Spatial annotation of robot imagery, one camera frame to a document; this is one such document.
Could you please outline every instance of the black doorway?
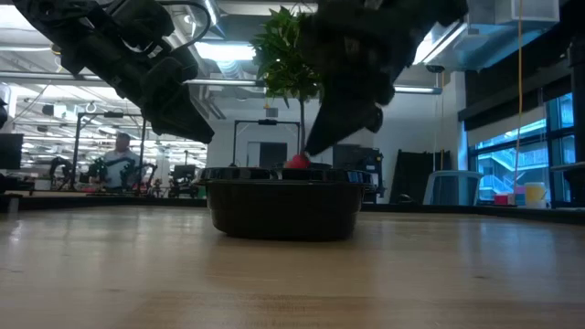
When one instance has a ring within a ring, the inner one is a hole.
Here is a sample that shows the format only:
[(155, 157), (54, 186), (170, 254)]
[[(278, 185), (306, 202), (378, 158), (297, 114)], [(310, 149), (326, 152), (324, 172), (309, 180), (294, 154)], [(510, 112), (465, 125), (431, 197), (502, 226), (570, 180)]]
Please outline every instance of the black doorway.
[(288, 146), (286, 143), (261, 143), (260, 168), (272, 169), (276, 164), (286, 162)]

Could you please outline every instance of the plant stem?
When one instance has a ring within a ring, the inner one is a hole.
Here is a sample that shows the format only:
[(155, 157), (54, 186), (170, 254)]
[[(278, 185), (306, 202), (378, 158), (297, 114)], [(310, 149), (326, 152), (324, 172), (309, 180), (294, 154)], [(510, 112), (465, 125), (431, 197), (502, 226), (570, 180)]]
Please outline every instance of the plant stem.
[(304, 134), (304, 96), (301, 95), (299, 97), (299, 102), (301, 103), (301, 152), (304, 152), (304, 144), (306, 142), (305, 134)]

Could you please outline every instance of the yellow cup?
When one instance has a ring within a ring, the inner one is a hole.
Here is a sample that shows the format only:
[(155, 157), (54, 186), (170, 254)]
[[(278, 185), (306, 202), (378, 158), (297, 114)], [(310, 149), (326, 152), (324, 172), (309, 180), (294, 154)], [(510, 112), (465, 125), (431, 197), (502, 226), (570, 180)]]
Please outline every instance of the yellow cup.
[(547, 188), (544, 183), (526, 183), (526, 206), (534, 208), (547, 207)]

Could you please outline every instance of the yellow cable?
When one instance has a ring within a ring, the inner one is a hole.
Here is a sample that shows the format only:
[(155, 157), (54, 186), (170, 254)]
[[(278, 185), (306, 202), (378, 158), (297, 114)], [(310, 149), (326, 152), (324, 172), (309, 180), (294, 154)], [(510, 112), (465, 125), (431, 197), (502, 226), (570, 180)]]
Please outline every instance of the yellow cable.
[[(441, 83), (441, 88), (444, 90), (445, 89), (445, 71), (442, 72), (442, 83)], [(443, 139), (443, 122), (444, 122), (444, 118), (445, 118), (445, 103), (444, 103), (444, 98), (443, 98), (443, 93), (441, 93), (441, 139)], [(445, 163), (444, 159), (445, 159), (445, 149), (444, 146), (441, 148), (441, 170), (443, 169), (443, 164)]]
[(518, 162), (520, 160), (520, 129), (522, 128), (522, 110), (524, 108), (524, 88), (522, 73), (522, 14), (524, 12), (524, 0), (520, 0), (518, 13), (518, 131), (516, 135), (516, 165), (514, 170), (514, 204), (517, 205), (516, 188), (518, 186)]

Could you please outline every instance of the chair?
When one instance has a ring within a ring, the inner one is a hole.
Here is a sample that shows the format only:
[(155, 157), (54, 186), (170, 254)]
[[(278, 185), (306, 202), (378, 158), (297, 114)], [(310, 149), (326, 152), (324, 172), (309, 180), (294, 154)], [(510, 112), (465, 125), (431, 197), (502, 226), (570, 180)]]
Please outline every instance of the chair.
[(475, 206), (483, 174), (445, 170), (429, 175), (423, 205)]

